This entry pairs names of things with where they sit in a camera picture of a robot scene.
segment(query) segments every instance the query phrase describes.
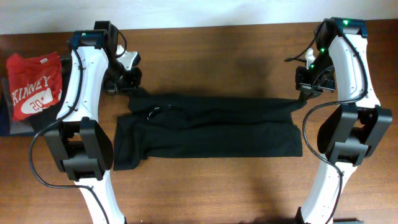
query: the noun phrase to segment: white wall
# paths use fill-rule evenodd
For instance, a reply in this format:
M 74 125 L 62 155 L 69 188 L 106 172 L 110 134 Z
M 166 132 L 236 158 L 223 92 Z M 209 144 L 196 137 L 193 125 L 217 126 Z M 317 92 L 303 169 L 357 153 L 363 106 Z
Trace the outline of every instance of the white wall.
M 0 34 L 398 18 L 398 0 L 0 0 Z

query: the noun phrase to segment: cable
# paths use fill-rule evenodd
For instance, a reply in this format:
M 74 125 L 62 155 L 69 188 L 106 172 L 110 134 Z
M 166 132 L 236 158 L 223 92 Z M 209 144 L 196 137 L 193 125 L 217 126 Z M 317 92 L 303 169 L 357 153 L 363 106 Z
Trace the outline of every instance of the cable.
M 124 50 L 123 50 L 123 53 L 121 53 L 121 54 L 119 54 L 119 55 L 116 55 L 116 58 L 122 57 L 122 55 L 124 55 L 124 53 L 126 52 L 126 49 L 127 49 L 127 39 L 126 39 L 126 37 L 123 35 L 123 33 L 120 32 L 120 30 L 119 30 L 119 33 L 120 33 L 120 36 L 122 36 L 122 38 L 123 38 L 123 40 L 124 40 Z
M 95 194 L 94 190 L 89 187 L 89 186 L 84 186 L 84 185 L 53 185 L 53 184 L 49 184 L 46 181 L 44 181 L 41 176 L 39 176 L 39 174 L 37 173 L 34 164 L 33 164 L 33 158 L 32 158 L 32 151 L 33 151 L 33 147 L 34 144 L 36 143 L 36 140 L 39 136 L 43 135 L 45 132 L 47 132 L 49 129 L 53 128 L 54 126 L 58 125 L 63 119 L 65 119 L 67 116 L 69 116 L 76 108 L 76 105 L 79 101 L 79 96 L 80 96 L 80 92 L 81 92 L 81 84 L 83 83 L 83 65 L 81 63 L 81 58 L 77 52 L 76 49 L 74 49 L 71 45 L 71 43 L 68 41 L 67 44 L 72 48 L 73 52 L 75 53 L 77 60 L 79 61 L 79 70 L 80 70 L 80 78 L 79 78 L 79 86 L 77 89 L 77 94 L 76 94 L 76 98 L 75 101 L 73 102 L 73 105 L 69 107 L 69 111 L 63 115 L 62 117 L 60 117 L 59 119 L 55 120 L 53 123 L 49 124 L 47 127 L 45 127 L 44 129 L 40 130 L 34 137 L 32 142 L 30 143 L 29 146 L 29 165 L 30 165 L 30 169 L 32 170 L 33 174 L 35 175 L 36 179 L 43 184 L 46 187 L 51 187 L 51 188 L 55 188 L 55 189 L 78 189 L 78 188 L 82 188 L 82 189 L 86 189 L 88 191 L 91 192 L 91 194 L 93 195 L 93 197 L 95 198 L 95 200 L 97 201 L 100 209 L 102 210 L 105 219 L 106 219 L 106 223 L 109 224 L 109 220 L 108 220 L 108 216 L 106 215 L 105 209 L 102 206 L 100 200 L 98 199 L 97 195 Z
M 341 101 L 332 101 L 332 102 L 329 102 L 329 103 L 322 103 L 322 104 L 320 104 L 320 105 L 318 105 L 318 106 L 312 108 L 312 109 L 305 115 L 304 120 L 303 120 L 302 132 L 303 132 L 303 138 L 304 138 L 304 141 L 305 141 L 306 145 L 308 146 L 308 148 L 311 150 L 311 152 L 312 152 L 317 158 L 319 158 L 321 161 L 326 162 L 327 164 L 329 164 L 329 165 L 331 165 L 332 167 L 334 167 L 334 168 L 337 170 L 337 173 L 339 174 L 339 177 L 340 177 L 339 189 L 338 189 L 338 193 L 337 193 L 337 197 L 336 197 L 336 202 L 335 202 L 335 205 L 333 206 L 333 210 L 332 210 L 332 212 L 331 212 L 331 214 L 330 214 L 328 220 L 326 221 L 326 224 L 327 224 L 327 223 L 333 218 L 333 216 L 334 216 L 334 214 L 335 214 L 335 212 L 336 212 L 337 204 L 338 204 L 338 201 L 339 201 L 340 195 L 341 195 L 341 190 L 342 190 L 342 188 L 343 188 L 343 175 L 344 175 L 344 174 L 342 173 L 342 171 L 341 171 L 335 164 L 332 164 L 332 163 L 329 162 L 327 159 L 323 158 L 321 155 L 319 155 L 319 154 L 313 149 L 313 147 L 311 146 L 310 142 L 308 141 L 305 125 L 306 125 L 306 123 L 307 123 L 308 117 L 309 117 L 314 111 L 316 111 L 317 109 L 320 109 L 320 108 L 323 108 L 323 107 L 326 107 L 326 106 L 331 106 L 331 105 L 340 105 L 340 104 L 344 104 L 344 103 L 355 103 L 355 102 L 357 102 L 357 101 L 359 101 L 359 100 L 362 100 L 366 95 L 368 95 L 368 80 L 367 80 L 367 78 L 366 78 L 365 66 L 364 66 L 364 63 L 363 63 L 363 61 L 362 61 L 362 58 L 361 58 L 359 52 L 358 52 L 358 51 L 356 50 L 356 48 L 352 45 L 352 43 L 348 40 L 347 36 L 346 36 L 344 33 L 342 33 L 342 31 L 338 28 L 338 26 L 335 24 L 335 22 L 334 22 L 334 21 L 331 21 L 331 20 L 325 20 L 325 21 L 323 21 L 323 22 L 319 25 L 319 27 L 318 27 L 318 29 L 317 29 L 317 32 L 315 33 L 315 37 L 314 37 L 314 39 L 311 41 L 311 44 L 310 44 L 301 54 L 297 55 L 297 56 L 294 57 L 294 58 L 287 58 L 287 59 L 285 59 L 285 61 L 286 61 L 286 62 L 290 62 L 290 61 L 292 61 L 292 60 L 295 60 L 296 58 L 299 58 L 301 55 L 303 55 L 303 54 L 312 46 L 312 44 L 314 43 L 315 39 L 317 38 L 317 36 L 318 36 L 318 34 L 319 34 L 319 30 L 320 30 L 321 26 L 322 26 L 324 23 L 326 23 L 326 22 L 328 22 L 328 23 L 334 25 L 334 27 L 335 27 L 336 30 L 338 31 L 338 34 L 339 34 L 340 36 L 342 36 L 342 38 L 345 40 L 345 42 L 349 45 L 349 47 L 351 48 L 351 50 L 354 52 L 355 56 L 356 56 L 357 59 L 358 59 L 359 66 L 361 67 L 361 71 L 362 71 L 362 75 L 363 75 L 363 80 L 364 80 L 364 91 L 363 91 L 362 94 L 360 94 L 357 98 L 352 99 L 352 100 L 341 100 Z
M 319 75 L 314 79 L 314 81 L 313 81 L 313 83 L 312 83 L 312 85 L 311 85 L 311 89 L 312 89 L 312 90 L 315 90 L 315 89 L 314 89 L 315 82 L 319 79 L 319 77 L 321 77 L 322 74 L 324 74 L 326 71 L 330 71 L 330 69 L 331 69 L 331 68 L 334 68 L 334 67 L 335 67 L 334 65 L 329 66 L 329 67 L 325 68 L 321 73 L 319 73 Z

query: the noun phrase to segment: red cloth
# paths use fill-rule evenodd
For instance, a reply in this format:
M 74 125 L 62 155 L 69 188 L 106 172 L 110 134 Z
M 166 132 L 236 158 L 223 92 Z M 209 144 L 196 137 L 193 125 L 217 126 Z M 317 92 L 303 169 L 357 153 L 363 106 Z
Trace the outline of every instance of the red cloth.
M 14 121 L 25 119 L 59 102 L 62 92 L 58 53 L 34 58 L 14 54 L 7 59 Z

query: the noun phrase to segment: table surface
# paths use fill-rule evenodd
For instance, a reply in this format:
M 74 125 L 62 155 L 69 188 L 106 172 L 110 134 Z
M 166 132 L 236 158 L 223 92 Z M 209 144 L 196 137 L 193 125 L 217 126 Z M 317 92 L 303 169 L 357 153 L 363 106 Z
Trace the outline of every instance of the table surface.
M 128 50 L 140 52 L 142 85 L 151 93 L 201 96 L 297 98 L 295 69 L 284 58 L 301 52 L 316 23 L 125 30 Z M 398 118 L 398 21 L 368 22 L 368 63 L 373 87 L 384 108 Z M 0 72 L 8 56 L 67 54 L 71 33 L 0 36 Z M 336 100 L 324 93 L 292 114 L 301 127 L 315 105 Z M 116 118 L 128 113 L 126 96 L 101 95 L 99 123 L 114 139 Z M 335 107 L 308 121 L 316 144 L 320 125 Z M 344 189 L 335 218 L 366 223 L 398 222 L 398 123 L 385 134 Z M 32 175 L 27 149 L 32 138 L 0 138 L 0 223 L 91 223 L 79 190 L 54 190 Z M 43 139 L 34 161 L 42 177 L 71 184 L 55 167 Z M 303 147 L 303 157 L 161 159 L 149 158 L 134 170 L 111 173 L 118 205 L 129 223 L 258 223 L 291 218 L 307 198 L 320 161 Z

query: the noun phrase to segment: folded black shirt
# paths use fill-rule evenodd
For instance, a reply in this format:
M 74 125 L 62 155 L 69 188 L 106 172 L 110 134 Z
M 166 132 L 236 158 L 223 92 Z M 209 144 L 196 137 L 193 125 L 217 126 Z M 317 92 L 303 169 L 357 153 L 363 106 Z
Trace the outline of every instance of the folded black shirt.
M 291 112 L 305 102 L 287 99 L 182 95 L 131 98 L 132 114 L 118 118 L 114 170 L 141 159 L 302 156 Z

